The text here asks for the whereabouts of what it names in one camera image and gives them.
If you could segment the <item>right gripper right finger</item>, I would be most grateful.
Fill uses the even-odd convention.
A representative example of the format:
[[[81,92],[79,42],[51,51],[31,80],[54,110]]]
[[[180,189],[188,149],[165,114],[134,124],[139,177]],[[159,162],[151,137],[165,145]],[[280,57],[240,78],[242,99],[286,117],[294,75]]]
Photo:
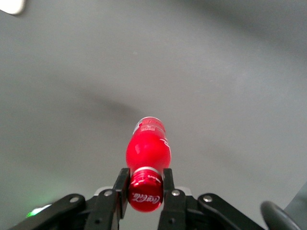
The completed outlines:
[[[216,194],[195,199],[189,189],[176,188],[170,168],[163,170],[164,206],[159,230],[261,230],[256,222]]]

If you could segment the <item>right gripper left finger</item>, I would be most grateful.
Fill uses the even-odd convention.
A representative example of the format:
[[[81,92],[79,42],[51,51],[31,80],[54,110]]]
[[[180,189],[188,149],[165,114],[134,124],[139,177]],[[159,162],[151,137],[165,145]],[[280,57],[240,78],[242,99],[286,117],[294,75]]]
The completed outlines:
[[[69,194],[37,214],[26,217],[11,230],[118,230],[127,208],[130,169],[120,170],[114,185],[103,187],[86,200]]]

